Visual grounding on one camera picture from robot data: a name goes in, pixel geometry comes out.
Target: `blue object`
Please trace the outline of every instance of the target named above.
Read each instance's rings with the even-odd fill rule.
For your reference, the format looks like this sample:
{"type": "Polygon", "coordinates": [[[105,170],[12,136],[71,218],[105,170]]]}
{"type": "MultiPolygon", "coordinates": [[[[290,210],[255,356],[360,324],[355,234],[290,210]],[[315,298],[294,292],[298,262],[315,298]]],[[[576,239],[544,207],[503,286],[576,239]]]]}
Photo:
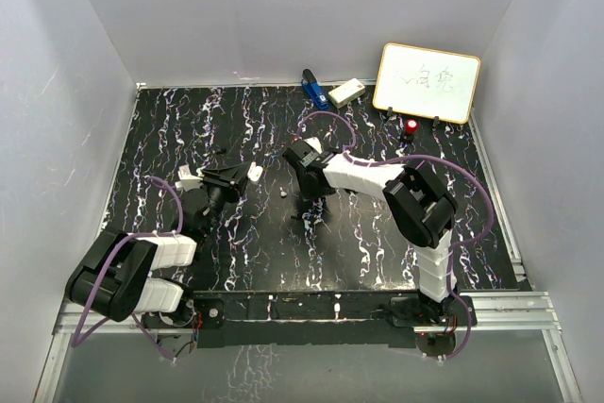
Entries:
{"type": "Polygon", "coordinates": [[[329,108],[323,89],[319,87],[316,77],[314,77],[314,74],[309,69],[302,72],[302,87],[304,87],[304,90],[309,94],[310,99],[318,109],[327,110],[329,108]]]}

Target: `white wall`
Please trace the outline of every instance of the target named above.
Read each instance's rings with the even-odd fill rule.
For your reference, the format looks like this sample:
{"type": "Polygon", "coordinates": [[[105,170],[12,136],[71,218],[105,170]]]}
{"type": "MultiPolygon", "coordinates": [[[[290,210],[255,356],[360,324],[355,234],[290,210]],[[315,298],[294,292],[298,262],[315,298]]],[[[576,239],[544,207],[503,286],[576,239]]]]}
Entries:
{"type": "Polygon", "coordinates": [[[513,0],[483,59],[478,121],[531,278],[586,402],[604,395],[602,0],[513,0]]]}
{"type": "Polygon", "coordinates": [[[139,82],[375,78],[386,42],[481,55],[511,0],[91,0],[139,82]]]}
{"type": "Polygon", "coordinates": [[[31,401],[134,83],[88,0],[0,0],[0,400],[31,401]]]}

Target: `table surface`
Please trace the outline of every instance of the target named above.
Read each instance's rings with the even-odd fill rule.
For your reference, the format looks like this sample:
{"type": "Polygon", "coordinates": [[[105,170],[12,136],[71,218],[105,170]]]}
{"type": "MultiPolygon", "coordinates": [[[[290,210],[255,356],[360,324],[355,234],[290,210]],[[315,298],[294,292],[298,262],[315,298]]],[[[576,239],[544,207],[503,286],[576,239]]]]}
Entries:
{"type": "MultiPolygon", "coordinates": [[[[458,163],[485,184],[469,125],[440,124],[433,131],[430,120],[418,119],[413,143],[401,144],[405,118],[386,119],[372,107],[372,96],[373,87],[367,87],[362,98],[340,109],[357,131],[354,156],[383,160],[430,154],[458,163]]],[[[176,207],[169,195],[143,181],[145,175],[175,182],[183,164],[194,171],[253,160],[264,168],[259,184],[248,184],[239,203],[227,204],[214,236],[198,247],[199,260],[160,275],[195,290],[220,292],[416,288],[413,246],[385,202],[344,191],[315,202],[298,196],[294,172],[281,153],[300,120],[313,111],[300,87],[140,91],[105,225],[127,231],[169,225],[176,207]],[[216,154],[220,147],[225,154],[216,154]]],[[[346,126],[325,117],[310,120],[304,137],[318,137],[324,146],[347,144],[346,126]]],[[[453,241],[476,236],[486,219],[478,192],[446,167],[434,168],[460,205],[453,241]]],[[[498,222],[484,241],[456,251],[454,263],[462,289],[518,288],[498,222]]]]}

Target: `red cap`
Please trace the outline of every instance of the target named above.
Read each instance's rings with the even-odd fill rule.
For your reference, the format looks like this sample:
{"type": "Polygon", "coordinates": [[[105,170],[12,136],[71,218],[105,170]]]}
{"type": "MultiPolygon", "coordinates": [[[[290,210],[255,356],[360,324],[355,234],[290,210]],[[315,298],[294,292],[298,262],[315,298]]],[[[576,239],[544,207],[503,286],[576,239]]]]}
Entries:
{"type": "Polygon", "coordinates": [[[405,122],[405,132],[413,134],[417,130],[417,122],[415,120],[407,120],[405,122]]]}

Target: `whiteboard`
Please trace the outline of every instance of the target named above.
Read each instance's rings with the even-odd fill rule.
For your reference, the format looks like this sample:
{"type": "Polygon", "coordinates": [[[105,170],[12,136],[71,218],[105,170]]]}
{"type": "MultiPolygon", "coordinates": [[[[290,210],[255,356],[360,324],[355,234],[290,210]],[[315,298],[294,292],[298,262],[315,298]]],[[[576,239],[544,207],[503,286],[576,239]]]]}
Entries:
{"type": "Polygon", "coordinates": [[[453,123],[466,123],[480,59],[404,44],[384,46],[374,107],[453,123]]]}

